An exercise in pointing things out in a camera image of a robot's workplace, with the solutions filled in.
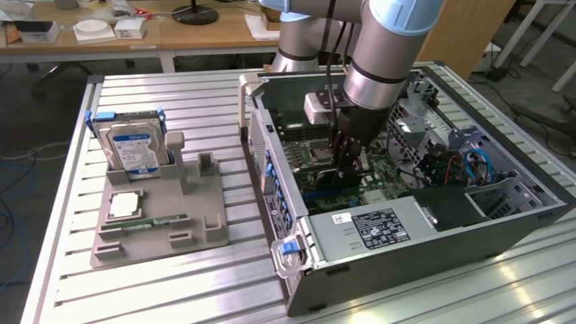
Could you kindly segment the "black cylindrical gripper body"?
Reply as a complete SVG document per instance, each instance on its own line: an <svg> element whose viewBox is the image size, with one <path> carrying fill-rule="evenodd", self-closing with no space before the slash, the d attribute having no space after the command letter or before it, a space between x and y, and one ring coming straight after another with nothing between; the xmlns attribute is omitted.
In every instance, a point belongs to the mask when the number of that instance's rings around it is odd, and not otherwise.
<svg viewBox="0 0 576 324"><path fill-rule="evenodd" d="M360 106L343 108L339 112L339 131L347 138L358 140L362 146L370 146L382 133L391 109L387 107L375 110Z"/></svg>

